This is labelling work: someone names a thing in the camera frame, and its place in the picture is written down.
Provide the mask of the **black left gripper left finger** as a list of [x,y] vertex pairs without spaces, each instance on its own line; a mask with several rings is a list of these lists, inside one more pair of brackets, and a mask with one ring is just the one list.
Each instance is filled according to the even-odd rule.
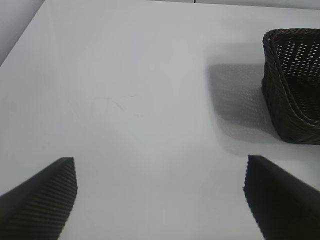
[[78,193],[75,160],[62,157],[0,197],[2,240],[57,240]]

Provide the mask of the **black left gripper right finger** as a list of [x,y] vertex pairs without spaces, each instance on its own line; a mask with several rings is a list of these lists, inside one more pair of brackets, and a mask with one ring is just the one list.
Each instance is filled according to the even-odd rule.
[[266,240],[318,240],[320,192],[260,155],[249,155],[243,187]]

